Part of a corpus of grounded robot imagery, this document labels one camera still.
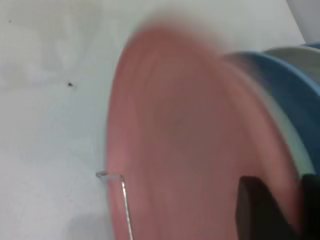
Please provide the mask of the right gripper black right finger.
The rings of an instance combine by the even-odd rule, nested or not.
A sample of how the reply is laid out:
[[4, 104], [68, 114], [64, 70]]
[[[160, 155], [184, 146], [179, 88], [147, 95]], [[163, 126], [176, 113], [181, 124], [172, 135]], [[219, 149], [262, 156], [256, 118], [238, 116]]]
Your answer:
[[303, 190], [303, 238], [320, 239], [320, 176], [306, 174], [301, 179]]

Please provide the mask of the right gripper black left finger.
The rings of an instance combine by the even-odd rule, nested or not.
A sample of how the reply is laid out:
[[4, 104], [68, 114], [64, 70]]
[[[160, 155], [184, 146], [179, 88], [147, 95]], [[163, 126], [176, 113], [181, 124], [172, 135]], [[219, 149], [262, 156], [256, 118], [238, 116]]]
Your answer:
[[272, 193], [253, 176], [239, 179], [235, 222], [240, 240], [295, 240], [297, 234]]

